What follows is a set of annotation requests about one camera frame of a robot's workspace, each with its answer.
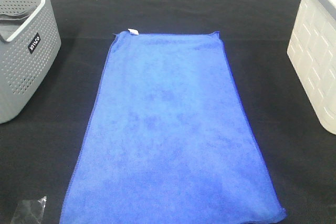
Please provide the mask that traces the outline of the blue microfibre towel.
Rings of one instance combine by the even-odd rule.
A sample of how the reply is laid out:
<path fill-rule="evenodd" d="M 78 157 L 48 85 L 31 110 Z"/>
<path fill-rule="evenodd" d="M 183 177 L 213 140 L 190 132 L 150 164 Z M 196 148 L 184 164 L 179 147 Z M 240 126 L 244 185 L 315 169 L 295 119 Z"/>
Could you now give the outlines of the blue microfibre towel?
<path fill-rule="evenodd" d="M 60 222 L 285 217 L 219 33 L 117 34 Z"/>

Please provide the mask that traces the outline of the black table cloth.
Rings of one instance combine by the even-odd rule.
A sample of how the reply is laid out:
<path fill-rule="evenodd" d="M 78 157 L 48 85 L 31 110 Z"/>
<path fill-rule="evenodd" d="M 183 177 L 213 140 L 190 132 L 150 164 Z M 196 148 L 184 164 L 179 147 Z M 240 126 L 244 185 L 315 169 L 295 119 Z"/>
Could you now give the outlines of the black table cloth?
<path fill-rule="evenodd" d="M 335 135 L 287 55 L 300 0 L 51 0 L 61 49 L 21 113 L 1 125 L 1 223 L 47 197 L 58 223 L 114 35 L 219 31 L 285 223 L 335 223 Z"/>

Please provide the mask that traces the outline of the grey perforated laundry basket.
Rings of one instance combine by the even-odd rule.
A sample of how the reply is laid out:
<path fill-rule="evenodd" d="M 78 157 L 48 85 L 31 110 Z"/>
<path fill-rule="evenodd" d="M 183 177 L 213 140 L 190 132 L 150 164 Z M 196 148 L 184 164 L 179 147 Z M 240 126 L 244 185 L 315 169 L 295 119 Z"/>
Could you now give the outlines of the grey perforated laundry basket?
<path fill-rule="evenodd" d="M 60 46 L 50 0 L 1 0 L 1 123 L 21 112 Z"/>

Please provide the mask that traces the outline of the cream storage box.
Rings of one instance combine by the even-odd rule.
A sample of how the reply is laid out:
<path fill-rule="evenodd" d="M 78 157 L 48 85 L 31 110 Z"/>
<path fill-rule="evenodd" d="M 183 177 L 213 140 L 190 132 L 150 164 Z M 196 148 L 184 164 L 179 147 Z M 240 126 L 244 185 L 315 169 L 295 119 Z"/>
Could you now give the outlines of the cream storage box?
<path fill-rule="evenodd" d="M 301 0 L 287 49 L 321 125 L 335 133 L 335 0 Z"/>

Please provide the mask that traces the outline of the clear tape strip left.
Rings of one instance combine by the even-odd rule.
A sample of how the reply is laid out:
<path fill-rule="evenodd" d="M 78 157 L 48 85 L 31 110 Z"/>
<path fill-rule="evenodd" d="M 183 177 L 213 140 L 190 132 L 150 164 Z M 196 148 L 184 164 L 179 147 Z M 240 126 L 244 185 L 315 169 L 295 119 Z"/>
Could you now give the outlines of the clear tape strip left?
<path fill-rule="evenodd" d="M 10 224 L 41 224 L 47 197 L 37 200 L 21 200 L 14 211 Z"/>

